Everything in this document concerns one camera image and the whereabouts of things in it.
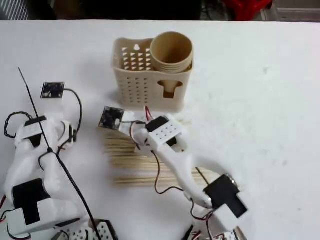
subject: wire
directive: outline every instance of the wire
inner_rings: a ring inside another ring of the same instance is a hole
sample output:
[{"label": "wire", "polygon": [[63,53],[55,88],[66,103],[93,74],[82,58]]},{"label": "wire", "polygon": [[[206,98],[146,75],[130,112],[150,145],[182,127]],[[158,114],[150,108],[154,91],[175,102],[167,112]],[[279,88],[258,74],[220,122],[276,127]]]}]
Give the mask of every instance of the wire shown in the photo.
[{"label": "wire", "polygon": [[5,214],[6,214],[6,213],[9,213],[9,212],[12,212],[12,211],[14,211],[14,210],[6,210],[6,211],[4,211],[4,212],[2,213],[2,215],[1,215],[1,217],[0,217],[0,224],[3,223],[3,222],[6,220]]},{"label": "wire", "polygon": [[72,89],[69,89],[69,88],[65,88],[64,91],[69,91],[69,92],[72,92],[76,98],[78,99],[78,102],[79,102],[79,105],[80,105],[80,117],[79,117],[79,123],[78,123],[78,127],[76,129],[76,133],[78,134],[79,130],[80,130],[80,127],[81,127],[81,123],[82,123],[82,116],[83,116],[83,107],[82,107],[82,102],[80,100],[80,97],[79,95]]},{"label": "wire", "polygon": [[101,239],[101,236],[100,236],[100,234],[99,234],[99,231],[98,231],[98,228],[97,228],[95,219],[94,219],[94,217],[93,217],[93,215],[92,215],[92,213],[91,213],[91,211],[90,211],[90,208],[89,208],[89,206],[88,206],[88,204],[87,204],[87,202],[86,202],[85,197],[83,196],[83,194],[82,194],[82,192],[80,191],[78,185],[76,184],[76,182],[75,182],[74,179],[72,178],[72,176],[71,176],[70,172],[68,171],[66,165],[62,162],[61,158],[59,157],[59,153],[60,153],[61,149],[63,148],[63,146],[64,146],[68,141],[65,141],[65,142],[58,148],[57,153],[55,153],[55,152],[53,151],[53,149],[50,147],[50,145],[49,145],[49,143],[48,143],[48,140],[47,140],[47,137],[46,137],[46,134],[45,134],[45,131],[44,131],[43,127],[42,127],[41,122],[39,121],[39,115],[38,115],[38,112],[37,112],[35,103],[34,103],[34,101],[33,101],[33,98],[32,98],[32,96],[31,96],[31,93],[30,93],[28,84],[27,84],[27,82],[26,82],[26,80],[25,80],[25,78],[24,78],[24,76],[23,76],[23,74],[22,74],[22,72],[21,72],[21,69],[20,69],[20,68],[18,68],[18,69],[19,69],[19,71],[20,71],[21,77],[22,77],[22,79],[23,79],[23,81],[24,81],[24,83],[25,83],[26,89],[27,89],[27,91],[28,91],[28,94],[29,94],[29,97],[30,97],[30,100],[31,100],[31,103],[32,103],[32,106],[33,106],[33,110],[34,110],[35,115],[36,115],[36,117],[37,117],[37,122],[40,124],[40,128],[41,128],[43,137],[44,137],[45,142],[46,142],[46,144],[47,144],[47,146],[48,146],[47,152],[48,152],[48,153],[54,153],[54,154],[55,154],[56,159],[58,160],[59,164],[61,165],[61,167],[63,168],[65,174],[67,175],[67,177],[69,178],[71,184],[73,185],[74,189],[76,190],[76,192],[78,193],[79,197],[81,198],[81,200],[82,200],[82,202],[83,202],[83,204],[84,204],[84,207],[85,207],[86,211],[87,211],[88,214],[89,214],[90,220],[91,220],[92,225],[93,225],[93,229],[94,229],[94,231],[96,232],[96,235],[97,235],[98,240],[102,240],[102,239]]},{"label": "wire", "polygon": [[145,116],[146,119],[149,121],[150,119],[153,120],[154,117],[151,115],[149,107],[145,106]]},{"label": "wire", "polygon": [[3,130],[3,132],[4,132],[4,135],[5,135],[6,137],[11,138],[11,139],[15,139],[15,138],[16,138],[16,135],[17,135],[17,134],[15,133],[14,136],[8,134],[7,128],[8,128],[8,124],[9,124],[10,118],[11,118],[12,116],[14,116],[14,115],[19,115],[19,114],[26,115],[27,118],[29,118],[29,120],[33,118],[29,113],[27,113],[27,112],[25,112],[25,111],[15,111],[15,112],[11,113],[11,114],[7,117],[7,119],[5,120],[5,122],[4,122],[4,130]]},{"label": "wire", "polygon": [[191,207],[191,210],[190,210],[191,216],[192,216],[195,220],[199,220],[199,221],[203,221],[203,222],[207,221],[207,218],[205,218],[205,217],[208,216],[211,212],[209,212],[209,213],[208,213],[206,216],[204,216],[204,217],[195,216],[194,213],[193,213],[194,208],[195,208],[195,202],[194,202],[194,200],[193,200],[192,198],[191,198],[190,200],[191,200],[191,202],[192,202],[192,207]]},{"label": "wire", "polygon": [[198,231],[192,238],[192,240],[197,240],[201,236],[201,231]]},{"label": "wire", "polygon": [[26,236],[26,237],[15,237],[15,236],[11,235],[11,233],[9,232],[8,224],[6,225],[6,231],[8,232],[9,237],[13,240],[29,240],[29,239],[31,239],[30,233],[29,233],[29,236]]},{"label": "wire", "polygon": [[171,189],[177,189],[177,190],[183,192],[183,191],[184,191],[183,189],[181,189],[181,188],[179,188],[179,187],[176,187],[176,186],[168,187],[166,190],[164,190],[164,191],[162,191],[162,192],[159,192],[159,191],[158,191],[157,186],[158,186],[158,180],[159,180],[159,176],[160,176],[160,172],[161,172],[160,162],[159,162],[159,159],[158,159],[157,155],[155,154],[155,152],[154,152],[153,150],[151,151],[151,153],[154,155],[154,157],[155,157],[155,159],[156,159],[156,162],[157,162],[157,164],[158,164],[158,173],[157,173],[157,175],[156,175],[155,182],[154,182],[154,189],[155,189],[156,193],[162,195],[162,194],[165,194],[166,192],[168,192],[168,191],[171,190]]},{"label": "wire", "polygon": [[202,173],[202,171],[198,168],[198,167],[195,167],[195,169],[198,171],[198,173],[201,175],[201,177],[203,178],[203,180],[206,182],[206,184],[210,184],[208,182],[208,180],[206,179],[205,175]]},{"label": "wire", "polygon": [[205,225],[206,225],[206,229],[208,230],[209,239],[213,240],[213,238],[211,236],[210,229],[209,229],[209,219],[207,221],[205,221]]},{"label": "wire", "polygon": [[129,130],[129,135],[130,135],[130,137],[132,138],[132,140],[133,140],[133,142],[135,143],[135,145],[137,146],[137,148],[140,150],[139,145],[140,145],[140,146],[142,146],[142,145],[139,144],[139,143],[137,143],[137,141],[134,139],[134,136],[133,136],[133,126],[134,126],[135,124],[144,124],[144,125],[146,125],[146,123],[143,122],[143,121],[132,121],[132,122],[131,122],[131,126],[130,126],[130,130]]},{"label": "wire", "polygon": [[1,202],[0,202],[0,209],[2,209],[2,207],[4,206],[6,199],[7,199],[7,196],[4,195],[4,196],[2,197]]},{"label": "wire", "polygon": [[44,157],[45,155],[47,155],[49,152],[47,151],[47,152],[45,152],[44,154],[42,154],[39,158],[38,158],[38,164],[39,164],[39,166],[40,166],[40,168],[44,171],[44,168],[41,166],[41,162],[40,162],[40,160],[41,160],[41,158],[42,157]]},{"label": "wire", "polygon": [[61,230],[61,233],[63,233],[64,235],[66,235],[66,239],[67,240],[69,240],[70,238],[69,238],[69,234],[68,233],[66,233],[65,231],[63,231],[63,230]]},{"label": "wire", "polygon": [[48,139],[47,139],[47,137],[46,137],[46,135],[45,135],[45,131],[44,131],[44,128],[42,127],[41,121],[39,121],[39,115],[38,115],[38,112],[37,112],[37,109],[36,109],[34,100],[32,99],[29,86],[28,86],[28,84],[27,84],[27,82],[26,82],[26,80],[25,80],[24,75],[23,75],[22,72],[21,72],[20,67],[18,67],[18,69],[19,69],[19,72],[20,72],[20,74],[21,74],[21,77],[22,77],[22,79],[23,79],[23,81],[24,81],[24,84],[25,84],[25,86],[26,86],[26,90],[28,91],[28,94],[29,94],[29,97],[30,97],[30,100],[31,100],[31,104],[32,104],[32,106],[33,106],[33,109],[34,109],[34,112],[35,112],[35,115],[36,115],[37,122],[40,124],[40,128],[41,128],[41,131],[42,131],[42,133],[43,133],[43,137],[44,137],[45,143],[46,143],[46,145],[48,146],[48,149],[51,149],[51,150],[52,150],[52,148],[51,148],[50,145],[49,145]]}]

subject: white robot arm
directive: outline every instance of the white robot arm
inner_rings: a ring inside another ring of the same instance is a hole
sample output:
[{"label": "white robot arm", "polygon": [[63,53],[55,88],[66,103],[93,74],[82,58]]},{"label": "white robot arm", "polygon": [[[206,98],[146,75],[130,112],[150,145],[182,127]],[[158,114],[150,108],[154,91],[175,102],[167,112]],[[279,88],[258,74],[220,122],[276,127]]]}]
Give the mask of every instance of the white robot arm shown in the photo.
[{"label": "white robot arm", "polygon": [[[53,152],[74,142],[74,129],[68,121],[40,117]],[[63,227],[87,218],[73,189],[66,187],[63,170],[48,147],[36,119],[20,126],[15,137],[16,152],[4,184],[4,193],[15,210],[6,214],[13,235]],[[34,177],[42,168],[44,178]]]},{"label": "white robot arm", "polygon": [[[136,131],[128,132],[128,126],[120,124],[119,131],[131,136],[139,145],[136,152],[147,156],[150,152],[155,153],[174,173],[186,197],[205,208],[203,219],[195,221],[194,229],[204,233],[204,229],[208,228],[212,236],[217,236],[232,232],[247,221],[250,215],[248,197],[238,189],[231,178],[231,171],[213,159],[195,157],[190,149],[188,131],[172,115],[160,116],[145,126],[139,126]],[[192,169],[195,167],[205,168],[220,177],[205,189],[201,189],[192,176]]]}]

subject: paper cup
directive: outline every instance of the paper cup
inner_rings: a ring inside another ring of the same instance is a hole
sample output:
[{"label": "paper cup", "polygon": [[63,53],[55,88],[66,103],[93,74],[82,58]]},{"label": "paper cup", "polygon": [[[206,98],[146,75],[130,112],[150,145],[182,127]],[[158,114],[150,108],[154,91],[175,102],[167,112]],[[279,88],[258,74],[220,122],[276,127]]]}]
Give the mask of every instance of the paper cup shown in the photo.
[{"label": "paper cup", "polygon": [[150,45],[152,66],[163,73],[177,74],[186,70],[193,60],[193,45],[178,32],[165,32]]}]

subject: beige plastic basket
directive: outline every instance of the beige plastic basket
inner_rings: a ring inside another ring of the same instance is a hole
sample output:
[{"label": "beige plastic basket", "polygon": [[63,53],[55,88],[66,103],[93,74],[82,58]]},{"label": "beige plastic basket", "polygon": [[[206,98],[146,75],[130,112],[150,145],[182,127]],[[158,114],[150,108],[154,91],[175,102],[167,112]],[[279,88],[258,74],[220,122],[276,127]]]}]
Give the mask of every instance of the beige plastic basket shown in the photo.
[{"label": "beige plastic basket", "polygon": [[179,112],[184,106],[193,61],[181,73],[154,70],[150,53],[152,40],[119,38],[114,43],[112,67],[123,107],[148,106],[153,111]]}]

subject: white tabletop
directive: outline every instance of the white tabletop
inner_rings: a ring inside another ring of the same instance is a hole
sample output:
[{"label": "white tabletop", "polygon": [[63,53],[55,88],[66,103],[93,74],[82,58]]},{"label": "white tabletop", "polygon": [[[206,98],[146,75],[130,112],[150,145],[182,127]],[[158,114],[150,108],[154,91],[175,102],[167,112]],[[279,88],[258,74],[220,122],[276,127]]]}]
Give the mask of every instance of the white tabletop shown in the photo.
[{"label": "white tabletop", "polygon": [[[94,217],[111,220],[120,240],[181,239],[192,221],[191,204],[176,191],[160,196],[153,188],[112,187],[96,130],[104,106],[119,106],[111,68],[115,39],[165,31],[187,35],[195,48],[178,117],[192,121],[205,154],[242,174],[253,200],[254,239],[314,237],[320,228],[318,23],[2,21],[0,123],[15,111],[33,114],[18,67],[38,106],[43,82],[65,82],[80,95],[84,116],[78,142],[61,157]],[[76,100],[65,94],[63,105],[76,124]],[[22,119],[8,130],[15,132]],[[0,135],[0,152],[2,186],[13,140]]]}]

